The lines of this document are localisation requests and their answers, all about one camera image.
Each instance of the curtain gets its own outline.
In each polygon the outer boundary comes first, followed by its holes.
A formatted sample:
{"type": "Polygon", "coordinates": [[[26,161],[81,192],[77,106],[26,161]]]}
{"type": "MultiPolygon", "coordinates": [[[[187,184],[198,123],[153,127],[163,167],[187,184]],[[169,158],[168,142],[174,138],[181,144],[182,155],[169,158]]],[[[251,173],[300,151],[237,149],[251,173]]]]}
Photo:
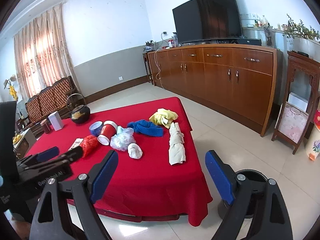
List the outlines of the curtain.
{"type": "Polygon", "coordinates": [[[14,54],[25,101],[63,77],[72,76],[79,87],[66,46],[62,4],[33,19],[14,36],[14,54]]]}

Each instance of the black trash can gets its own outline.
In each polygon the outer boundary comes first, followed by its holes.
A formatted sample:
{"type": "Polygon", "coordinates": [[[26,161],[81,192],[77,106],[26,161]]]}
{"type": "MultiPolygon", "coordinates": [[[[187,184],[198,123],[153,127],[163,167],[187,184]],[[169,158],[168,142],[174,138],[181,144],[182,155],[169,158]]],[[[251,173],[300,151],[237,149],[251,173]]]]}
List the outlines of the black trash can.
{"type": "MultiPolygon", "coordinates": [[[[243,174],[247,179],[259,181],[259,182],[266,182],[268,181],[267,177],[263,175],[259,171],[251,170],[251,169],[245,169],[240,170],[236,172],[236,175],[243,174]]],[[[250,203],[247,210],[247,215],[244,218],[252,218],[255,210],[257,199],[252,196],[250,199],[250,203]]],[[[223,219],[229,209],[230,205],[228,205],[227,201],[221,200],[218,205],[218,214],[221,219],[223,219]]]]}

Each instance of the tablecloth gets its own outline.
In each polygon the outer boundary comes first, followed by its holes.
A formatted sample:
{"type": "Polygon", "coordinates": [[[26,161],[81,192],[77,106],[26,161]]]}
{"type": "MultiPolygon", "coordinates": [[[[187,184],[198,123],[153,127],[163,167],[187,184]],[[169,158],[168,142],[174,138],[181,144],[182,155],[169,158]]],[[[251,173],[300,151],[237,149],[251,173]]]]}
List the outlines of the tablecloth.
{"type": "MultiPolygon", "coordinates": [[[[76,138],[89,135],[89,126],[96,121],[112,120],[126,127],[127,123],[140,119],[148,120],[158,108],[165,108],[178,114],[181,132],[184,133],[186,161],[173,166],[169,164],[169,130],[164,128],[163,137],[150,137],[134,133],[137,144],[143,151],[141,159],[129,157],[128,152],[117,151],[118,167],[103,198],[95,203],[95,208],[133,216],[169,216],[188,214],[189,223],[199,226],[207,216],[207,204],[212,201],[207,183],[202,173],[190,131],[191,125],[179,98],[165,98],[146,103],[110,109],[93,113],[89,121],[82,125],[71,119],[63,120],[64,128],[44,134],[34,144],[27,155],[36,154],[53,146],[58,146],[60,154],[66,152],[76,138]]],[[[88,157],[71,165],[73,176],[87,173],[99,163],[110,146],[100,145],[88,157]]]]}

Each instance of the metal screw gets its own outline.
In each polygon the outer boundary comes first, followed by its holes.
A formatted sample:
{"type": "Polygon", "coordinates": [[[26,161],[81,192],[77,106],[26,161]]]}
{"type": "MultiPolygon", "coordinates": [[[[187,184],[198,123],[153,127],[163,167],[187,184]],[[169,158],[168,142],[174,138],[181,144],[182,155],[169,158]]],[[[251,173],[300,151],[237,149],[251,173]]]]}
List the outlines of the metal screw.
{"type": "Polygon", "coordinates": [[[269,184],[270,185],[275,185],[276,184],[276,181],[274,179],[269,179],[269,184]]]}
{"type": "Polygon", "coordinates": [[[82,173],[82,174],[80,174],[79,176],[78,176],[78,179],[79,180],[84,180],[84,179],[86,179],[87,178],[87,174],[85,174],[85,173],[82,173]]]}
{"type": "Polygon", "coordinates": [[[245,180],[245,176],[243,174],[238,174],[237,179],[239,180],[245,180]]]}
{"type": "Polygon", "coordinates": [[[48,183],[51,185],[51,184],[53,184],[53,183],[55,183],[56,182],[56,180],[54,179],[54,178],[51,178],[51,179],[49,179],[48,180],[48,183]]]}

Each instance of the red and white cup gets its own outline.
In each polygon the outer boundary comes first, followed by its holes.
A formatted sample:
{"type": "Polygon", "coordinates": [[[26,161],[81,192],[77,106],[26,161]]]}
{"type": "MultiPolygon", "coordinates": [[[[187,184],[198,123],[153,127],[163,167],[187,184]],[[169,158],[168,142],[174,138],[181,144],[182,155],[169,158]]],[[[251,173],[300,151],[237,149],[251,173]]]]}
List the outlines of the red and white cup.
{"type": "Polygon", "coordinates": [[[100,135],[98,136],[98,141],[103,145],[109,145],[111,137],[117,133],[118,126],[113,121],[105,121],[100,135]]]}

